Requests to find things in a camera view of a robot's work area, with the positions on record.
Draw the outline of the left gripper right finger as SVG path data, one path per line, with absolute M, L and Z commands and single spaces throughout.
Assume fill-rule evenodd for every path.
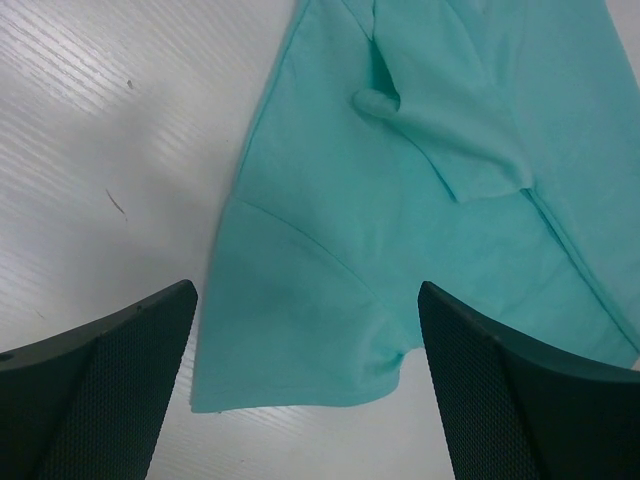
M 638 478 L 638 372 L 536 340 L 431 282 L 418 308 L 455 478 Z

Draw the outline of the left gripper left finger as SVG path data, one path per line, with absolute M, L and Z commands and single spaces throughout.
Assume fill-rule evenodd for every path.
M 4 479 L 146 477 L 194 319 L 179 281 L 1 355 Z

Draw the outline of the teal t shirt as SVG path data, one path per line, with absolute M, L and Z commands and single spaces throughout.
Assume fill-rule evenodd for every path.
M 430 281 L 639 356 L 639 89 L 602 1 L 301 1 L 216 236 L 196 413 L 352 406 Z

